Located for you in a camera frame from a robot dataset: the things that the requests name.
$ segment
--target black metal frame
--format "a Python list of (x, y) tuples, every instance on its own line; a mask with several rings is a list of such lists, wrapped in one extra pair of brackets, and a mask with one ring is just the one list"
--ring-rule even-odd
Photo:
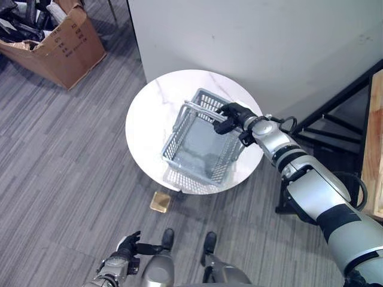
[[(368, 126), (368, 119), (369, 119), (369, 109), (370, 109), (370, 97), (371, 97), (371, 82), (372, 77), (375, 73), (379, 72), (381, 69), (383, 69), (383, 59), (380, 60), (377, 64), (375, 64), (373, 67), (371, 67), (368, 71), (366, 71), (362, 76), (357, 78), (353, 83), (351, 83), (348, 87), (346, 87), (344, 90), (342, 90), (340, 93), (338, 93), (334, 98), (329, 100), (327, 103), (325, 103), (322, 107), (317, 109), (315, 112), (313, 112), (310, 116), (308, 116), (306, 119), (304, 119), (301, 123), (299, 123), (294, 131), (292, 132), (292, 136), (295, 139), (300, 139), (302, 141), (308, 142), (310, 144), (314, 144), (314, 146), (323, 146), (325, 148), (328, 148), (334, 152), (346, 152), (349, 154), (354, 154), (357, 157), (357, 170), (355, 173), (360, 177), (361, 171), (363, 168), (363, 158), (364, 158), (364, 147), (366, 145), (366, 136), (367, 136), (367, 126)], [(344, 120), (341, 120), (338, 117), (335, 117), (334, 115), (330, 115), (329, 112), (337, 108), (339, 105), (344, 103), (346, 100), (351, 98), (353, 95), (358, 93), (363, 88), (369, 86), (369, 92), (368, 92), (368, 99), (367, 99), (367, 105), (365, 110), (365, 116), (364, 116), (364, 123), (363, 123), (363, 130), (359, 129), (358, 127), (355, 127)], [(314, 124), (316, 121), (325, 118), (345, 129), (348, 129), (355, 134), (359, 135), (360, 139), (356, 138), (350, 138), (346, 136), (337, 135), (334, 133), (325, 132), (322, 130), (316, 130), (312, 129), (309, 126), (311, 124)], [(339, 146), (335, 146), (332, 144), (329, 144), (327, 142), (323, 142), (319, 139), (313, 139), (305, 135), (301, 135), (303, 131), (314, 133), (322, 136), (326, 136), (328, 138), (333, 139), (339, 139), (341, 141), (351, 142), (353, 144), (359, 144), (359, 152), (354, 153), (352, 151), (349, 151), (347, 149), (341, 148)], [(279, 195), (279, 203), (278, 206), (275, 208), (276, 213), (280, 214), (294, 214), (294, 209), (287, 204), (287, 198), (285, 198), (285, 189), (287, 187), (288, 183), (282, 181), (281, 183), (281, 189), (280, 189), (280, 195)], [(350, 192), (351, 194), (351, 203), (356, 204), (358, 200), (358, 190), (357, 188), (356, 192)]]

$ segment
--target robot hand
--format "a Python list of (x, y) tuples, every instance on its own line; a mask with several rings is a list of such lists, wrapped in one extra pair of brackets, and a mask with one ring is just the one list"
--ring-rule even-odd
[(137, 274), (140, 259), (136, 255), (155, 255), (163, 250), (160, 245), (138, 243), (140, 235), (141, 232), (137, 231), (122, 238), (116, 251), (97, 269), (97, 276), (84, 287), (119, 287), (127, 275)]

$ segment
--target marble tabletop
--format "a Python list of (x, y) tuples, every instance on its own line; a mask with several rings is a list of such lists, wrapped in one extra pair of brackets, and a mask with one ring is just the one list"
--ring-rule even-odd
[[(148, 83), (134, 98), (126, 116), (126, 141), (138, 166), (154, 181), (175, 191), (180, 186), (164, 181), (169, 173), (168, 164), (162, 158), (162, 148), (172, 134), (172, 127), (185, 100), (191, 100), (199, 88), (204, 88), (231, 102), (246, 104), (257, 115), (262, 112), (256, 95), (233, 80), (213, 72), (183, 70), (171, 72)], [(230, 168), (230, 177), (222, 187), (209, 191), (183, 192), (210, 194), (232, 188), (246, 178), (258, 166), (263, 152), (255, 144), (245, 148)]]

